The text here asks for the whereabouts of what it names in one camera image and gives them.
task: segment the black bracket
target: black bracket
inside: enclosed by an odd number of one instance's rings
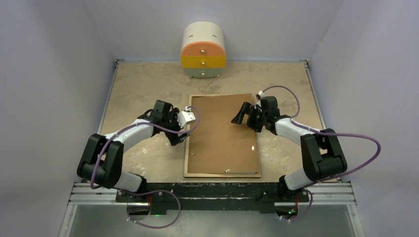
[[[179,113],[178,108],[173,108],[173,105],[161,100],[157,100],[154,104],[154,108],[150,110],[150,115],[147,113],[138,117],[138,119],[144,119],[161,127],[164,127],[173,131],[180,131],[181,128],[177,122],[177,114]],[[154,128],[153,135],[162,132],[161,129]],[[176,146],[179,143],[182,143],[188,136],[189,133],[175,134],[171,132],[164,131],[166,137],[169,139],[172,146]]]
[[[167,190],[180,200],[182,210],[253,210],[260,213],[276,213],[276,202],[308,202],[307,194],[296,192],[292,196],[278,194],[278,183],[148,183],[147,192]],[[154,193],[152,215],[166,214],[177,210],[177,202],[167,193]],[[146,196],[130,196],[120,192],[116,202],[147,202]]]
[[[90,180],[96,164],[97,156],[108,139],[99,134],[89,137],[82,159],[77,167],[77,175]],[[95,183],[107,189],[113,188],[122,172],[124,145],[121,142],[111,142],[106,149],[106,159],[101,160],[95,176]]]
[[[328,128],[321,132],[334,133]],[[346,159],[336,136],[307,134],[300,137],[302,166],[311,181],[318,181],[343,173],[347,169]],[[319,148],[326,150],[321,154]]]
[[[245,115],[249,115],[246,125],[253,131],[261,132],[263,127],[265,127],[275,135],[277,135],[275,123],[280,119],[289,118],[288,115],[280,114],[278,102],[274,96],[260,98],[260,106],[253,106],[249,102],[244,102],[237,115],[231,120],[231,123],[242,124]]]

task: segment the gray floor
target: gray floor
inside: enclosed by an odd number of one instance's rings
[[[147,216],[141,222],[162,226],[176,211]],[[125,206],[79,206],[71,237],[353,237],[346,205],[311,207],[307,215],[290,224],[276,214],[257,211],[182,211],[178,221],[160,230],[126,221]]]
[[[152,108],[157,99],[184,108],[190,94],[257,94],[271,85],[285,85],[301,103],[297,121],[321,127],[303,63],[228,63],[220,78],[189,79],[179,63],[120,63],[101,134],[119,130]],[[293,115],[297,106],[283,89],[269,90],[282,114]],[[302,167],[300,147],[268,131],[257,135],[261,178],[184,178],[185,144],[171,147],[164,134],[147,139],[124,155],[123,169],[144,175],[149,182],[277,182]]]

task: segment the white wall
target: white wall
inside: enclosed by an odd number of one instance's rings
[[[112,74],[82,1],[1,1],[1,236],[58,235]]]
[[[84,0],[116,58],[178,60],[183,30],[212,21],[230,60],[309,59],[343,0]]]
[[[326,125],[381,141],[350,176],[368,237],[419,233],[419,1],[345,0],[311,62]],[[342,139],[353,168],[375,150]]]

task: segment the yellow drawer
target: yellow drawer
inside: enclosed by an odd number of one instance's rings
[[[225,61],[225,56],[180,56],[184,68],[224,68]]]

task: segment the metal edge strip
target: metal edge strip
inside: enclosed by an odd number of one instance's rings
[[[313,92],[314,101],[316,102],[317,113],[319,114],[320,122],[322,123],[322,127],[326,128],[325,121],[324,121],[323,115],[322,115],[322,111],[320,110],[319,101],[317,100],[316,90],[314,89],[313,80],[312,80],[311,75],[310,75],[310,69],[308,68],[308,62],[307,61],[304,62],[304,66],[305,66],[305,72],[307,73],[308,81],[310,82],[311,91]]]
[[[362,229],[361,221],[359,220],[358,209],[356,204],[347,205],[349,218],[352,224],[356,237],[365,237],[364,230]]]
[[[76,204],[68,204],[58,237],[70,236],[71,227],[73,226],[74,216],[76,215],[77,207],[78,206]]]
[[[309,188],[313,193],[313,205],[352,205],[356,204],[350,183],[323,183]],[[91,190],[89,184],[75,183],[70,196],[70,203],[78,205],[127,205],[116,203],[117,190]],[[277,202],[275,206],[289,206],[289,202]],[[147,205],[146,203],[130,203],[130,205]]]
[[[75,182],[73,185],[74,188],[76,187],[90,187],[90,183],[78,183]],[[321,183],[321,184],[314,184],[313,186],[311,186],[310,188],[317,188],[317,187],[322,187],[322,188],[326,188],[326,187],[352,187],[351,183]]]
[[[179,59],[172,59],[172,60],[156,60],[156,59],[119,59],[121,62],[126,63],[180,63]],[[306,62],[306,60],[252,60],[252,59],[228,59],[227,63],[301,63]]]
[[[80,200],[72,201],[73,205],[114,205],[114,206],[148,206],[146,202],[136,202],[136,203],[127,203],[127,202],[115,202],[114,200],[103,200],[103,201],[89,201],[89,200]]]
[[[99,126],[97,128],[97,133],[98,134],[100,134],[100,131],[102,130],[103,121],[105,120],[105,114],[106,114],[106,110],[108,109],[109,99],[111,98],[112,88],[114,87],[115,78],[117,76],[118,68],[119,68],[119,60],[116,61],[116,63],[115,63],[115,71],[114,71],[114,75],[112,77],[111,87],[109,88],[108,96],[107,96],[106,102],[105,102],[105,108],[103,109],[102,118],[100,119]]]

